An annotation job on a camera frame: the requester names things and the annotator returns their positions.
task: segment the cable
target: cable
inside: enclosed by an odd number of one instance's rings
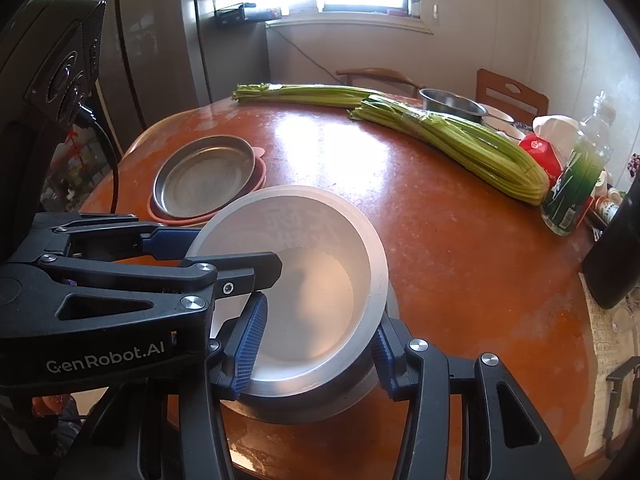
[[[289,38],[287,38],[284,34],[282,34],[277,28],[275,27],[271,27],[271,25],[266,25],[267,28],[271,28],[273,29],[274,32],[276,32],[277,34],[280,35],[280,37],[286,41],[287,43],[289,43],[293,48],[295,48],[300,54],[302,54],[304,57],[306,57],[311,63],[313,63],[315,66],[317,66],[320,70],[323,70],[324,72],[327,72],[329,77],[331,79],[333,79],[335,82],[337,82],[338,84],[342,84],[342,81],[340,81],[335,75],[333,75],[331,72],[329,72],[324,66],[322,66],[321,64],[319,64],[317,61],[311,59],[311,57],[309,57],[305,52],[302,51],[302,49],[300,49],[299,46],[297,46],[295,43],[293,43],[293,41],[291,41]]]
[[[100,126],[95,118],[94,112],[92,110],[89,110],[89,108],[81,106],[80,111],[78,112],[78,118],[98,131],[98,133],[100,133],[104,137],[104,139],[106,140],[106,145],[109,147],[108,150],[105,150],[104,155],[106,156],[107,162],[111,166],[111,171],[113,172],[113,197],[111,199],[111,213],[113,214],[116,212],[116,207],[118,205],[118,192],[120,190],[118,157],[116,155],[116,148],[113,145],[113,139],[111,139],[111,136],[107,134],[107,132],[105,132],[104,129]]]
[[[89,415],[78,415],[78,416],[59,416],[59,422],[74,422],[76,424],[82,424],[83,420],[87,420]]]

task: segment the wooden chair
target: wooden chair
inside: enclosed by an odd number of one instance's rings
[[[488,95],[487,90],[500,94]],[[509,114],[516,121],[533,125],[533,119],[546,115],[549,110],[549,99],[522,83],[484,68],[478,70],[476,78],[476,101],[486,104]],[[536,113],[523,110],[515,102],[528,105],[536,109]]]
[[[418,90],[424,88],[424,86],[412,81],[404,74],[390,70],[388,68],[349,68],[346,70],[336,70],[335,75],[346,76],[347,85],[353,86],[354,77],[363,77],[366,79],[373,79],[373,81],[384,81],[386,83],[399,83],[408,85],[413,88],[412,97],[418,97]]]

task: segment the orange table surface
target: orange table surface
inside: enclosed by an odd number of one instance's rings
[[[337,193],[372,222],[385,247],[401,318],[414,336],[465,358],[500,356],[570,465],[585,462],[596,361],[578,272],[591,247],[567,238],[537,208],[493,189],[454,161],[345,110],[223,100],[153,126],[120,163],[119,213],[148,220],[156,173],[192,140],[231,134],[266,150],[267,186]],[[107,212],[111,178],[82,208]],[[257,422],[223,407],[232,459],[271,480],[392,478],[407,403],[376,387],[329,420]],[[460,399],[452,397],[449,469],[460,468]],[[169,416],[177,420],[177,403]]]

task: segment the small bottle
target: small bottle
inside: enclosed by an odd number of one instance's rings
[[[596,199],[601,196],[607,196],[607,179],[607,170],[602,170],[598,177],[598,181],[596,182],[596,187],[593,190],[593,195]]]
[[[608,197],[601,196],[596,200],[596,213],[602,221],[609,225],[618,212],[619,206]]]
[[[601,92],[593,101],[593,113],[580,121],[569,160],[541,206],[545,224],[557,235],[567,236],[575,228],[580,212],[609,161],[609,129],[615,119],[616,109]]]
[[[610,187],[607,191],[607,197],[611,200],[615,205],[620,206],[622,204],[622,195],[615,187]]]
[[[640,323],[640,286],[636,285],[621,301],[613,313],[613,331],[624,333],[633,330]]]

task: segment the blue gripper pad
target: blue gripper pad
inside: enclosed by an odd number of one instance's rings
[[[238,350],[234,357],[234,377],[229,389],[235,399],[239,399],[240,394],[249,385],[251,372],[254,370],[255,358],[258,355],[264,328],[267,325],[267,297],[264,294],[259,294],[260,298],[257,301],[254,300],[256,301],[254,310],[249,317],[244,332],[240,336]]]
[[[181,260],[199,232],[193,228],[158,228],[142,238],[142,250],[156,260]]]
[[[376,365],[380,385],[393,399],[399,390],[399,385],[394,371],[393,354],[381,326],[377,328],[371,340],[371,355]]]

